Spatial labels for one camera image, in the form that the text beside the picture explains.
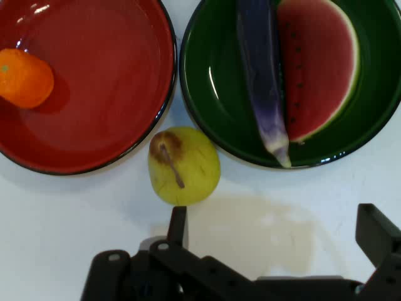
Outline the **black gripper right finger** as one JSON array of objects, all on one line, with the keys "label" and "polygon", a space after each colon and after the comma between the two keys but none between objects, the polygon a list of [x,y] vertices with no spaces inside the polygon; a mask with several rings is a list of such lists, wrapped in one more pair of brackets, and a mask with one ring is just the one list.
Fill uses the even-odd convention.
[{"label": "black gripper right finger", "polygon": [[375,267],[357,300],[400,300],[400,230],[373,204],[359,204],[356,241]]}]

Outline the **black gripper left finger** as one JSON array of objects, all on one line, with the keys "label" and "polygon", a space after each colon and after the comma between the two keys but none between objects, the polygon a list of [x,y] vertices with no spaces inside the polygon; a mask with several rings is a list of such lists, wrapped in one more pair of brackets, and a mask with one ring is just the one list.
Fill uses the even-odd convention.
[{"label": "black gripper left finger", "polygon": [[187,208],[172,210],[166,238],[134,256],[104,251],[94,257],[82,300],[259,300],[255,283],[212,257],[184,248]]}]

